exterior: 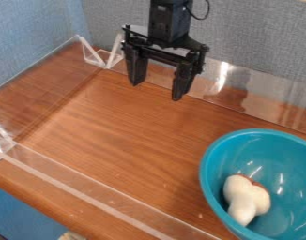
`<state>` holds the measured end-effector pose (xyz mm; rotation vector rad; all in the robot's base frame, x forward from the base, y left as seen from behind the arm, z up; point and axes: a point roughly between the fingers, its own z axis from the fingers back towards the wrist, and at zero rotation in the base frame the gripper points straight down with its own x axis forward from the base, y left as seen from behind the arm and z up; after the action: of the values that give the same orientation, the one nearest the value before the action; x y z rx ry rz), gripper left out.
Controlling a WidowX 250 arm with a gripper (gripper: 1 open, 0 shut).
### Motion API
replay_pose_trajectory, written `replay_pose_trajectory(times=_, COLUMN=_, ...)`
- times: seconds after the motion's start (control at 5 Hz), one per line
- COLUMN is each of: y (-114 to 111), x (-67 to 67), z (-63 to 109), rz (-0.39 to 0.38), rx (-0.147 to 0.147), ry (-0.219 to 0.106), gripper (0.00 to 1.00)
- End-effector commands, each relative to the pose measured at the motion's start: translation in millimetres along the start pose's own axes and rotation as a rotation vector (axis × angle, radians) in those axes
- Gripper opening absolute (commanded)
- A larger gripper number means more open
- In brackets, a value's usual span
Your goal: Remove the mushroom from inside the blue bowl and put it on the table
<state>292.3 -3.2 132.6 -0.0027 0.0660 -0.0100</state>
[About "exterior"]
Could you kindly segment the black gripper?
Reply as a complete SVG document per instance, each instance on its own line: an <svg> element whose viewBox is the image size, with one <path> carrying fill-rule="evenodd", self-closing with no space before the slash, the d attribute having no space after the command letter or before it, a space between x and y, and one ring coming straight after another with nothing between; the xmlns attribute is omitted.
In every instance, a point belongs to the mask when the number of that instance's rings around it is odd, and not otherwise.
<svg viewBox="0 0 306 240"><path fill-rule="evenodd" d="M187 94L194 74L202 72L210 48L190 37L191 19L203 21L211 11L210 0L203 17L194 14L194 0L151 0L148 26L123 26L123 51L132 86L144 82L148 60L178 66L174 75L172 100Z"/></svg>

